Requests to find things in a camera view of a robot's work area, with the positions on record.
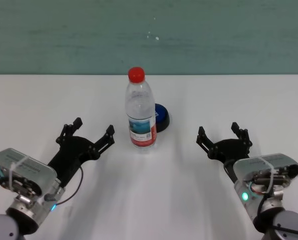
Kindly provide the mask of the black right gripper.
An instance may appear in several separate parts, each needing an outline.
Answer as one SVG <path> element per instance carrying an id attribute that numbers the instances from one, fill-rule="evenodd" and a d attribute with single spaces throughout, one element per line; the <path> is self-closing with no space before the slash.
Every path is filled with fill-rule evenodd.
<path id="1" fill-rule="evenodd" d="M 225 139 L 213 143 L 206 135 L 202 126 L 199 127 L 196 143 L 207 153 L 211 160 L 218 160 L 223 163 L 223 168 L 230 180 L 235 183 L 237 176 L 233 165 L 241 159 L 249 158 L 249 149 L 252 142 L 249 138 L 248 129 L 241 129 L 237 122 L 233 122 L 231 130 L 238 139 Z"/>

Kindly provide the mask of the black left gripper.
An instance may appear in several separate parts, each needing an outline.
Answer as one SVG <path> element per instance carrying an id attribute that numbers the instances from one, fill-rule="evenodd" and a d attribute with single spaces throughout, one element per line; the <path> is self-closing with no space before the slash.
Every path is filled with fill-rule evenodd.
<path id="1" fill-rule="evenodd" d="M 113 125 L 109 125 L 105 134 L 95 143 L 83 137 L 73 136 L 82 125 L 81 118 L 77 117 L 72 124 L 63 126 L 60 136 L 56 139 L 60 146 L 59 151 L 48 163 L 48 166 L 56 171 L 62 188 L 70 182 L 84 162 L 98 160 L 101 154 L 115 143 Z"/>

